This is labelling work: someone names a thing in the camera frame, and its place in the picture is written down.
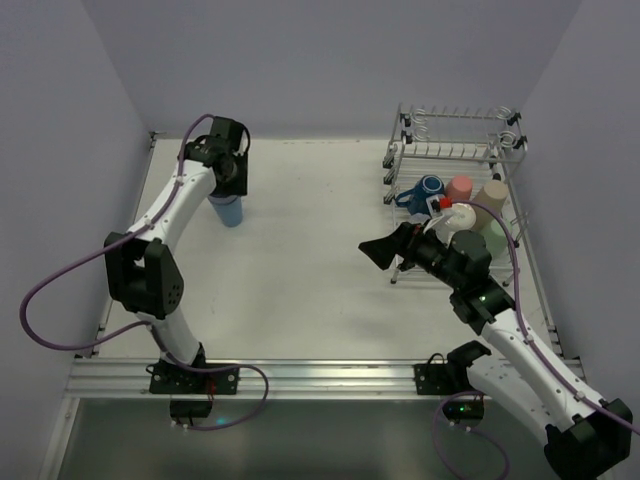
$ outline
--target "blue plastic cup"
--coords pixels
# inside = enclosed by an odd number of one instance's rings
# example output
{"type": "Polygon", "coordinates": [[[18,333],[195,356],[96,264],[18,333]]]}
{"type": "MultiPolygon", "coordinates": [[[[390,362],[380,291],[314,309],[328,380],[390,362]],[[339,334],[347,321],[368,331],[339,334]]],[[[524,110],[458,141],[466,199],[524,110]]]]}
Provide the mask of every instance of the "blue plastic cup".
{"type": "Polygon", "coordinates": [[[439,177],[435,175],[425,175],[418,183],[406,192],[402,192],[396,196],[396,205],[399,207],[407,207],[411,215],[416,213],[430,214],[427,205],[427,198],[434,195],[444,195],[444,184],[439,177]]]}
{"type": "Polygon", "coordinates": [[[242,223],[242,199],[239,196],[207,198],[226,227],[237,227],[242,223]]]}

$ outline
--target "purple cable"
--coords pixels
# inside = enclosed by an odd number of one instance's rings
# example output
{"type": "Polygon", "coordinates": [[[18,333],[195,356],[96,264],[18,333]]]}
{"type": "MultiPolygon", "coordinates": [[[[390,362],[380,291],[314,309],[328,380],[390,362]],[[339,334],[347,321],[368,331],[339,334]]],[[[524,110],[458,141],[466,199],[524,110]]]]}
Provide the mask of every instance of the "purple cable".
{"type": "MultiPolygon", "coordinates": [[[[206,118],[211,118],[213,119],[213,115],[211,115],[210,113],[205,113],[204,115],[202,115],[200,118],[198,118],[195,122],[193,122],[193,124],[191,124],[191,126],[187,129],[186,133],[184,134],[184,137],[182,138],[182,144],[180,145],[180,152],[178,154],[178,177],[180,175],[182,175],[182,172],[184,170],[184,149],[185,146],[187,145],[187,141],[189,140],[189,137],[191,136],[191,134],[193,133],[193,131],[196,129],[196,127],[206,118]]],[[[158,219],[160,217],[162,217],[162,215],[164,215],[164,213],[168,210],[168,208],[171,206],[171,203],[173,202],[173,200],[176,198],[176,195],[178,194],[178,190],[180,190],[180,185],[181,183],[179,183],[178,178],[176,178],[176,182],[173,184],[173,189],[171,190],[171,193],[169,194],[169,198],[167,198],[167,201],[164,203],[164,205],[160,208],[160,210],[158,210],[158,213],[156,213],[153,218],[151,219],[151,223],[156,223],[158,221],[158,219]]],[[[33,297],[35,297],[35,295],[42,290],[44,287],[46,287],[47,285],[49,285],[51,282],[53,282],[54,280],[56,280],[57,278],[60,278],[62,275],[69,273],[72,270],[75,270],[76,268],[84,265],[85,263],[90,262],[91,260],[94,260],[102,255],[104,255],[105,253],[109,253],[112,250],[115,250],[116,248],[124,245],[125,243],[127,243],[128,241],[134,239],[136,236],[140,235],[141,233],[146,232],[147,230],[149,230],[150,226],[149,225],[145,225],[141,228],[139,228],[138,230],[129,233],[128,235],[122,237],[120,240],[118,240],[117,242],[112,243],[111,245],[104,247],[96,252],[93,252],[89,255],[87,255],[86,257],[81,258],[80,260],[76,260],[75,262],[67,265],[66,267],[61,268],[60,270],[58,270],[55,273],[52,273],[51,275],[49,275],[48,277],[46,277],[44,280],[41,280],[40,282],[38,282],[33,288],[31,288],[31,290],[29,290],[27,292],[27,294],[24,296],[24,298],[22,299],[22,302],[20,303],[20,325],[22,326],[22,329],[25,331],[25,333],[36,343],[38,343],[39,345],[42,345],[43,347],[49,348],[51,350],[58,350],[58,351],[65,351],[65,352],[69,352],[69,351],[76,351],[76,350],[86,350],[88,348],[93,348],[96,345],[100,345],[104,342],[108,342],[109,340],[111,340],[112,338],[115,338],[119,335],[122,335],[123,333],[139,327],[141,325],[148,325],[149,322],[146,321],[137,321],[137,322],[133,322],[130,325],[127,325],[125,327],[122,327],[118,330],[116,330],[113,333],[110,333],[109,335],[106,335],[104,337],[102,337],[99,340],[95,340],[93,342],[89,342],[86,344],[81,344],[81,345],[59,345],[57,343],[53,343],[50,342],[48,340],[45,340],[44,338],[42,338],[40,335],[38,335],[32,328],[31,325],[29,325],[29,320],[27,318],[27,307],[29,306],[29,302],[31,302],[31,300],[33,299],[33,297]]]]}
{"type": "Polygon", "coordinates": [[[188,430],[196,430],[199,432],[212,432],[215,430],[222,430],[225,428],[229,428],[229,427],[234,427],[236,425],[239,425],[241,423],[246,422],[247,420],[251,420],[253,417],[255,417],[256,415],[258,415],[265,407],[266,403],[267,403],[267,396],[269,396],[269,379],[267,378],[267,375],[258,367],[256,367],[255,365],[249,365],[246,363],[237,363],[235,365],[229,365],[228,367],[216,367],[216,368],[196,368],[196,367],[192,367],[191,365],[187,365],[184,362],[181,362],[180,360],[178,360],[168,349],[167,347],[164,345],[164,342],[162,341],[162,339],[160,338],[160,336],[158,335],[158,333],[156,332],[155,329],[151,330],[151,336],[153,337],[153,339],[156,341],[156,344],[158,345],[158,348],[160,348],[160,351],[162,353],[164,353],[167,358],[169,360],[171,360],[173,363],[175,363],[177,366],[179,366],[180,368],[182,368],[183,370],[186,370],[187,372],[193,372],[193,373],[223,373],[223,372],[229,372],[229,371],[233,371],[237,368],[247,368],[249,370],[253,370],[254,372],[257,372],[258,375],[260,375],[262,377],[262,380],[264,381],[264,394],[262,395],[262,399],[260,399],[260,403],[258,403],[258,406],[256,408],[254,408],[252,411],[250,411],[249,413],[247,413],[246,415],[243,415],[242,417],[233,420],[229,423],[225,423],[222,425],[212,425],[209,427],[201,427],[198,425],[191,425],[188,426],[187,429],[188,430]]]}
{"type": "MultiPolygon", "coordinates": [[[[484,205],[481,205],[479,203],[472,202],[472,201],[462,201],[462,200],[454,200],[453,203],[462,203],[465,205],[472,205],[474,207],[481,208],[485,212],[489,213],[493,218],[495,218],[498,224],[500,225],[500,227],[502,228],[502,230],[504,231],[504,234],[507,237],[507,242],[509,245],[509,256],[511,257],[511,263],[513,264],[513,290],[514,290],[514,297],[515,297],[514,300],[516,303],[516,318],[518,320],[518,326],[520,327],[520,331],[526,332],[527,328],[524,323],[524,317],[522,316],[522,307],[520,306],[520,281],[518,278],[520,273],[520,268],[518,266],[518,255],[516,254],[515,242],[513,240],[513,237],[511,236],[511,233],[509,232],[509,229],[505,225],[504,220],[502,220],[500,215],[498,215],[492,209],[485,207],[484,205]]],[[[536,345],[536,343],[533,341],[530,341],[527,343],[529,344],[533,352],[536,354],[538,359],[542,362],[542,364],[556,378],[556,380],[558,380],[562,385],[564,385],[565,388],[569,390],[572,395],[574,396],[577,395],[579,392],[578,389],[566,378],[564,378],[564,376],[558,371],[558,369],[556,369],[553,366],[553,364],[547,359],[547,357],[542,352],[542,350],[540,350],[540,347],[538,347],[538,345],[536,345]]],[[[597,412],[601,413],[602,415],[605,415],[611,420],[622,425],[623,427],[631,430],[636,435],[640,435],[640,428],[634,427],[631,423],[627,422],[625,419],[620,418],[617,415],[611,413],[610,411],[603,408],[601,405],[598,405],[596,402],[593,402],[592,400],[586,397],[582,398],[580,401],[583,402],[585,405],[588,405],[589,407],[593,408],[597,412]]]]}
{"type": "MultiPolygon", "coordinates": [[[[432,425],[431,425],[431,439],[433,440],[433,447],[434,447],[436,453],[438,454],[438,457],[440,457],[440,460],[442,461],[444,466],[447,467],[447,469],[456,478],[458,478],[459,480],[466,480],[468,477],[465,477],[462,473],[460,473],[458,471],[458,469],[456,469],[453,466],[453,464],[451,462],[449,462],[447,457],[444,455],[442,445],[440,444],[440,440],[438,439],[438,436],[436,435],[436,430],[437,430],[436,427],[437,427],[437,424],[438,424],[438,418],[440,417],[440,412],[447,405],[447,403],[449,403],[451,400],[454,400],[454,399],[459,398],[459,397],[475,396],[475,395],[484,395],[484,394],[482,392],[478,392],[478,391],[468,391],[468,392],[459,392],[459,393],[451,395],[450,397],[447,397],[445,400],[443,400],[440,403],[440,405],[438,405],[438,409],[436,410],[436,413],[433,416],[433,422],[432,422],[432,425]]],[[[462,427],[461,425],[454,425],[454,426],[459,428],[460,430],[466,431],[466,428],[462,427]]],[[[488,434],[486,434],[484,432],[481,432],[481,431],[476,430],[476,429],[471,429],[469,431],[469,433],[473,433],[474,435],[477,435],[477,436],[485,439],[491,445],[496,447],[496,449],[498,449],[498,451],[500,452],[500,455],[502,455],[502,458],[504,459],[504,468],[503,468],[502,473],[500,474],[500,476],[497,478],[497,480],[504,480],[505,478],[507,478],[507,476],[509,475],[509,472],[511,471],[511,462],[509,461],[509,457],[507,456],[507,452],[504,450],[504,448],[502,448],[502,446],[496,440],[494,440],[490,435],[488,435],[488,434]]]]}

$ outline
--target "purple hose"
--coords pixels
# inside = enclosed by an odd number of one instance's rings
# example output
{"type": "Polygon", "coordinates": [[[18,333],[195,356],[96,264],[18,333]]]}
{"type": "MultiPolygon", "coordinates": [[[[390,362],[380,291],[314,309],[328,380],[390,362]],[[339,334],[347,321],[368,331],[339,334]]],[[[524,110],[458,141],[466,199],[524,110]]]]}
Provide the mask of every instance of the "purple hose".
{"type": "MultiPolygon", "coordinates": [[[[481,205],[479,203],[471,202],[471,201],[455,200],[453,203],[462,203],[462,204],[472,205],[474,207],[478,207],[478,208],[483,209],[485,212],[489,213],[493,218],[496,219],[496,221],[500,224],[500,227],[504,231],[504,234],[507,237],[507,242],[509,244],[509,256],[511,257],[511,263],[513,264],[513,290],[514,290],[514,297],[515,297],[514,300],[515,300],[515,304],[516,304],[516,317],[518,319],[518,326],[520,327],[520,331],[521,332],[526,332],[527,328],[526,328],[526,325],[524,323],[524,317],[522,316],[522,307],[520,306],[520,281],[519,281],[519,278],[518,278],[519,274],[520,274],[520,268],[518,266],[518,255],[516,254],[516,245],[515,245],[515,242],[513,240],[513,237],[511,236],[511,233],[509,233],[509,230],[508,230],[507,226],[505,225],[504,221],[502,220],[502,218],[500,218],[500,215],[498,215],[492,209],[490,209],[488,207],[485,207],[484,205],[481,205]]],[[[569,390],[572,395],[574,395],[574,396],[577,395],[578,394],[578,389],[571,382],[569,382],[566,378],[564,378],[564,376],[553,366],[553,364],[544,355],[542,350],[540,350],[540,347],[538,347],[538,345],[536,345],[536,343],[533,342],[533,341],[529,341],[527,343],[529,344],[529,346],[531,347],[533,352],[536,354],[538,359],[547,368],[547,370],[549,370],[549,372],[551,372],[551,374],[556,378],[556,380],[558,380],[562,385],[564,385],[565,388],[567,390],[569,390]]],[[[625,419],[620,418],[617,415],[609,412],[608,410],[606,410],[605,408],[603,408],[601,405],[597,404],[596,402],[593,402],[592,400],[590,400],[590,399],[588,399],[586,397],[583,398],[581,401],[585,405],[588,405],[589,407],[593,408],[594,410],[596,410],[597,412],[601,413],[602,415],[605,415],[606,417],[608,417],[611,420],[617,422],[618,424],[622,425],[623,427],[631,430],[636,435],[640,435],[640,429],[639,428],[634,427],[631,423],[627,422],[625,419]]]]}
{"type": "MultiPolygon", "coordinates": [[[[438,424],[438,418],[440,417],[440,412],[447,405],[447,403],[449,403],[451,400],[454,400],[458,397],[475,396],[475,395],[483,395],[483,393],[477,392],[477,391],[469,391],[469,392],[456,393],[454,395],[451,395],[450,397],[447,397],[445,400],[443,400],[440,403],[440,405],[438,405],[438,409],[436,410],[436,413],[433,415],[433,421],[431,425],[431,438],[433,440],[433,447],[436,453],[438,454],[438,457],[440,457],[440,460],[442,461],[444,466],[447,467],[447,469],[459,480],[466,480],[468,477],[465,477],[462,473],[460,473],[460,471],[458,471],[458,469],[454,467],[453,463],[451,463],[447,459],[447,457],[444,455],[443,453],[444,449],[442,448],[442,445],[440,444],[440,440],[436,435],[436,431],[437,431],[436,427],[438,424]]],[[[461,425],[454,425],[454,426],[459,428],[460,430],[466,431],[466,428],[461,425]]],[[[504,469],[502,470],[502,473],[497,478],[497,480],[504,480],[505,478],[507,478],[507,476],[509,475],[509,472],[511,471],[511,462],[509,462],[509,457],[507,456],[507,452],[504,450],[504,448],[502,448],[502,446],[496,440],[494,440],[490,435],[484,432],[481,432],[480,430],[471,429],[469,433],[473,433],[474,435],[484,438],[491,445],[493,445],[498,449],[498,451],[502,455],[502,458],[504,459],[504,469]]]]}
{"type": "Polygon", "coordinates": [[[183,370],[186,370],[187,372],[203,373],[203,374],[223,373],[223,372],[229,372],[229,371],[235,370],[237,368],[247,368],[249,370],[253,370],[254,372],[258,373],[258,375],[260,375],[262,377],[262,380],[264,381],[264,393],[262,395],[262,398],[260,399],[260,402],[258,403],[258,406],[254,408],[252,411],[250,411],[249,413],[247,413],[246,415],[243,415],[242,417],[236,420],[233,420],[229,423],[225,423],[222,425],[212,425],[209,427],[191,425],[191,426],[187,426],[187,429],[196,430],[199,432],[212,432],[215,430],[222,430],[225,428],[234,427],[236,425],[246,422],[247,420],[251,420],[253,417],[258,415],[264,409],[267,403],[267,397],[269,396],[269,379],[267,378],[267,375],[260,368],[256,367],[255,365],[249,365],[246,363],[237,363],[235,365],[229,365],[228,367],[217,367],[217,368],[192,367],[191,365],[187,365],[186,363],[181,362],[171,352],[169,352],[169,350],[164,345],[164,343],[162,342],[162,339],[160,338],[158,333],[155,331],[155,329],[151,330],[151,336],[153,336],[153,339],[156,341],[156,344],[158,345],[158,348],[160,348],[160,351],[164,353],[169,360],[171,360],[173,363],[175,363],[177,366],[179,366],[183,370]]]}
{"type": "MultiPolygon", "coordinates": [[[[193,122],[193,124],[191,124],[191,126],[187,129],[186,133],[184,134],[184,137],[182,138],[182,144],[180,145],[180,152],[178,154],[178,177],[180,175],[182,175],[182,172],[184,170],[184,149],[185,149],[185,146],[187,145],[187,141],[189,140],[189,137],[191,136],[193,131],[196,129],[196,127],[206,118],[213,119],[213,115],[211,115],[210,113],[205,113],[204,115],[202,115],[195,122],[193,122]]],[[[151,219],[151,223],[152,224],[157,222],[158,219],[160,217],[162,217],[162,215],[164,215],[164,213],[169,209],[169,207],[171,206],[171,203],[173,202],[173,200],[176,198],[176,195],[178,194],[178,190],[180,190],[180,186],[181,186],[181,183],[179,183],[178,179],[176,179],[176,182],[173,184],[173,189],[171,190],[171,193],[169,194],[169,198],[167,198],[167,201],[164,203],[162,208],[160,208],[160,210],[158,210],[158,213],[156,213],[153,216],[153,218],[151,219]]],[[[102,249],[100,249],[100,250],[98,250],[96,252],[93,252],[93,253],[87,255],[86,257],[81,258],[80,260],[76,260],[75,262],[71,263],[70,265],[67,265],[66,267],[61,268],[57,272],[52,273],[51,275],[49,275],[44,280],[41,280],[40,282],[38,282],[33,288],[31,288],[31,290],[29,290],[27,292],[27,294],[22,299],[22,302],[20,303],[20,325],[22,326],[22,329],[25,331],[25,333],[34,342],[42,345],[43,347],[49,348],[51,350],[59,350],[59,351],[69,352],[69,351],[86,350],[88,348],[93,348],[96,345],[100,345],[100,344],[102,344],[104,342],[108,342],[112,338],[115,338],[115,337],[117,337],[119,335],[122,335],[123,333],[131,330],[132,328],[136,328],[136,327],[139,327],[141,325],[148,325],[149,322],[145,322],[145,321],[140,320],[140,321],[137,321],[137,322],[133,322],[130,325],[127,325],[125,327],[122,327],[122,328],[116,330],[115,332],[110,333],[109,335],[107,335],[105,337],[102,337],[99,340],[95,340],[93,342],[80,344],[80,345],[59,345],[57,343],[53,343],[53,342],[50,342],[48,340],[45,340],[44,338],[42,338],[40,335],[38,335],[31,328],[31,325],[29,325],[29,320],[27,318],[27,307],[29,306],[29,302],[31,302],[33,297],[40,290],[42,290],[44,287],[46,287],[51,282],[53,282],[55,279],[61,277],[65,273],[69,273],[70,271],[75,270],[76,268],[80,267],[81,265],[84,265],[85,263],[90,262],[91,260],[94,260],[94,259],[104,255],[105,253],[108,253],[108,252],[110,252],[112,250],[115,250],[116,248],[124,245],[125,243],[127,243],[130,240],[132,240],[133,238],[135,238],[136,236],[140,235],[141,233],[146,232],[147,230],[149,230],[149,228],[150,228],[149,225],[145,225],[145,226],[141,227],[140,229],[138,229],[138,230],[136,230],[134,232],[131,232],[128,235],[122,237],[117,242],[114,242],[114,243],[112,243],[111,245],[109,245],[107,247],[104,247],[104,248],[102,248],[102,249]]]]}

